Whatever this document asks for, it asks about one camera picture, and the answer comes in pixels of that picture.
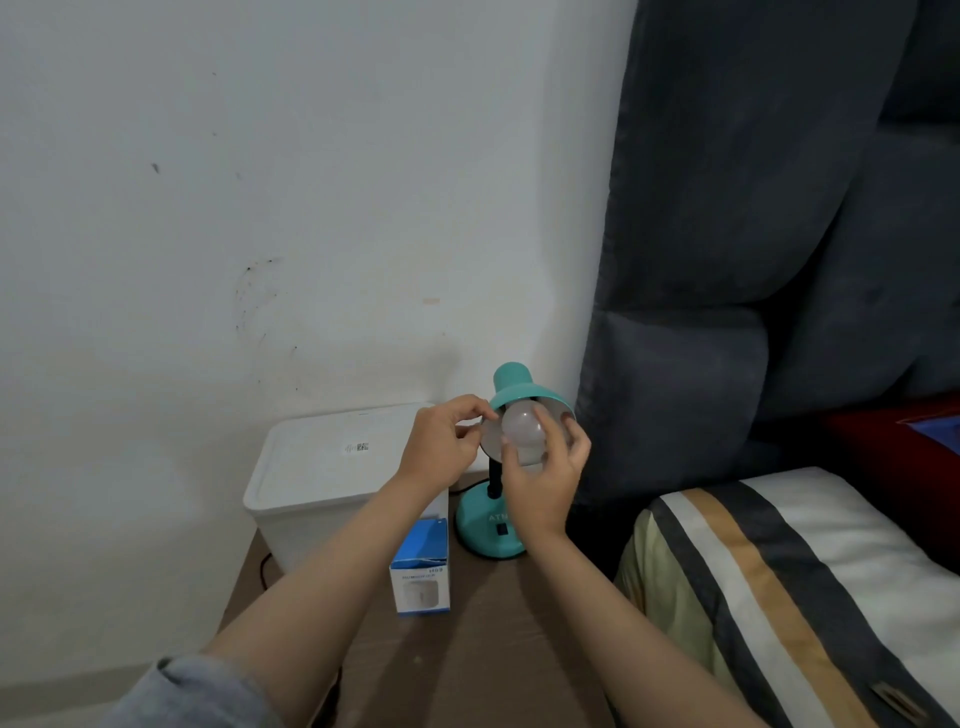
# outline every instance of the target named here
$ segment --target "white wall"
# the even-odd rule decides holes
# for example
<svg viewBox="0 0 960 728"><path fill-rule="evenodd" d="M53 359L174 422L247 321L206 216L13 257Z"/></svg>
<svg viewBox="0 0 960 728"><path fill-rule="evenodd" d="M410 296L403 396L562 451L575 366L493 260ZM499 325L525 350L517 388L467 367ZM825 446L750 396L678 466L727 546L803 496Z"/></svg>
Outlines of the white wall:
<svg viewBox="0 0 960 728"><path fill-rule="evenodd" d="M0 5L0 684L202 643L278 419L575 394L635 6Z"/></svg>

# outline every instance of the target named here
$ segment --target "white light bulb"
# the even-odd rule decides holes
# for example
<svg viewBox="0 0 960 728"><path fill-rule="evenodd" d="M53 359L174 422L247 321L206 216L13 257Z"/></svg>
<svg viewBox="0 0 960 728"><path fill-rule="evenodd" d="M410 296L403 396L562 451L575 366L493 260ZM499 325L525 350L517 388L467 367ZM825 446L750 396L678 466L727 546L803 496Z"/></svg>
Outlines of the white light bulb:
<svg viewBox="0 0 960 728"><path fill-rule="evenodd" d="M507 407L500 422L504 436L517 449L543 450L546 434L534 414L533 400L517 400Z"/></svg>

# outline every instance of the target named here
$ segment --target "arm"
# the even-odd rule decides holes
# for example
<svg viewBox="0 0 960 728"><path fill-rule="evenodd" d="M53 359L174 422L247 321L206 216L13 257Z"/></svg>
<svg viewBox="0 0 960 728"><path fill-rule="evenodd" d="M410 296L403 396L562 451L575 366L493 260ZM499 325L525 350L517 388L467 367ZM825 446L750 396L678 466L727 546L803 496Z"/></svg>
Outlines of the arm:
<svg viewBox="0 0 960 728"><path fill-rule="evenodd" d="M590 442L572 418L568 450L564 434L545 410L542 473L524 471L516 450L503 450L503 490L511 522L547 583L600 682L623 718L641 726L743 726L763 722L725 691L651 624L566 538L564 525Z"/></svg>
<svg viewBox="0 0 960 728"><path fill-rule="evenodd" d="M377 583L423 509L473 462L473 395L422 409L396 475L302 566L257 599L204 651L249 675L288 726L305 725L333 682Z"/></svg>

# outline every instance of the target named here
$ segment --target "striped fabric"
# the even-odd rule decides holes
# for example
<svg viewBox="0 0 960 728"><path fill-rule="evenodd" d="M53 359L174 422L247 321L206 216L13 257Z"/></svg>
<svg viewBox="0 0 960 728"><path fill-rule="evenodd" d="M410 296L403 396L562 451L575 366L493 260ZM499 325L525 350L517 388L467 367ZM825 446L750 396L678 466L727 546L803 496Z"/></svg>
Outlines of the striped fabric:
<svg viewBox="0 0 960 728"><path fill-rule="evenodd" d="M664 599L676 610L692 591L719 654L705 667L769 724L956 728L960 577L841 478L778 473L670 494L650 514L646 543L635 533L628 546L644 564L644 611ZM666 557L639 553L658 538L682 589L658 586Z"/></svg>

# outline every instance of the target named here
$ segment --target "hand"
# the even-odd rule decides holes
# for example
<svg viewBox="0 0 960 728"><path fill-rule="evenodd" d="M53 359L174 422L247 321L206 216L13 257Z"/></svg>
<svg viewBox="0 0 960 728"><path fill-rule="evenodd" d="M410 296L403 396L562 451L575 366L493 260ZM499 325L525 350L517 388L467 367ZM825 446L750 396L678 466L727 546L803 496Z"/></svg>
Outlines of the hand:
<svg viewBox="0 0 960 728"><path fill-rule="evenodd" d="M417 413L396 477L422 486L436 497L457 481L477 456L480 425L462 426L476 417L496 420L490 403L476 395L424 407Z"/></svg>
<svg viewBox="0 0 960 728"><path fill-rule="evenodd" d="M527 473L516 458L516 448L503 440L503 493L507 512L520 540L530 548L551 536L563 537L566 514L590 455L590 439L569 414L564 425L573 436L566 447L564 431L542 404L534 407L546 433L546 463L541 473Z"/></svg>

